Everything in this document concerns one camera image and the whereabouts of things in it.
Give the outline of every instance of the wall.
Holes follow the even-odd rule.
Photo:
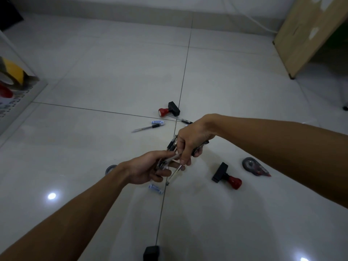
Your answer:
[[[294,0],[76,0],[98,3],[122,3],[146,7],[238,14],[231,1],[250,16],[285,19]]]

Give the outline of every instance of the wooden board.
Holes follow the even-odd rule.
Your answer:
[[[330,35],[348,17],[348,0],[296,0],[274,45],[295,77]]]

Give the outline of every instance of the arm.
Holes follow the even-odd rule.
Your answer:
[[[174,152],[152,151],[120,163],[92,187],[73,198],[35,226],[0,255],[0,260],[77,260],[99,228],[120,192],[128,183],[143,184],[171,171],[153,171],[160,158]]]
[[[348,136],[295,122],[208,114],[179,131],[180,163],[189,165],[192,149],[215,135],[348,208]]]

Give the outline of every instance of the white cable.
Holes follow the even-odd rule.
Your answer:
[[[247,15],[246,13],[243,13],[241,11],[238,10],[238,8],[233,4],[233,2],[231,0],[228,0],[230,2],[230,4],[233,6],[233,8],[240,14],[242,14],[243,16],[247,17],[250,21],[253,21],[255,24],[257,24],[259,27],[261,27],[262,29],[268,31],[268,32],[271,32],[271,33],[275,33],[277,34],[278,31],[274,31],[274,30],[271,30],[269,28],[267,28],[266,26],[264,25],[261,25],[258,21],[256,21],[254,18],[252,18],[251,16]]]

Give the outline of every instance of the white shelf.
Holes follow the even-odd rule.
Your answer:
[[[0,108],[0,135],[36,98],[46,85],[46,80],[40,80],[30,85],[26,90],[12,90],[15,95],[13,101],[5,107]]]

